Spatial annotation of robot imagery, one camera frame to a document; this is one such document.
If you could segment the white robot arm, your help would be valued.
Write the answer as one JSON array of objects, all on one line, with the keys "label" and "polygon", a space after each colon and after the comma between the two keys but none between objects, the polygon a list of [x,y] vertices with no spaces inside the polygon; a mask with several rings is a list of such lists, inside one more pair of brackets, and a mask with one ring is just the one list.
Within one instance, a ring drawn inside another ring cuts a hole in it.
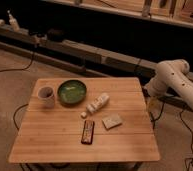
[{"label": "white robot arm", "polygon": [[189,70],[189,63],[183,59],[159,62],[155,76],[145,85],[148,94],[159,97],[172,88],[193,110],[193,82],[187,78]]}]

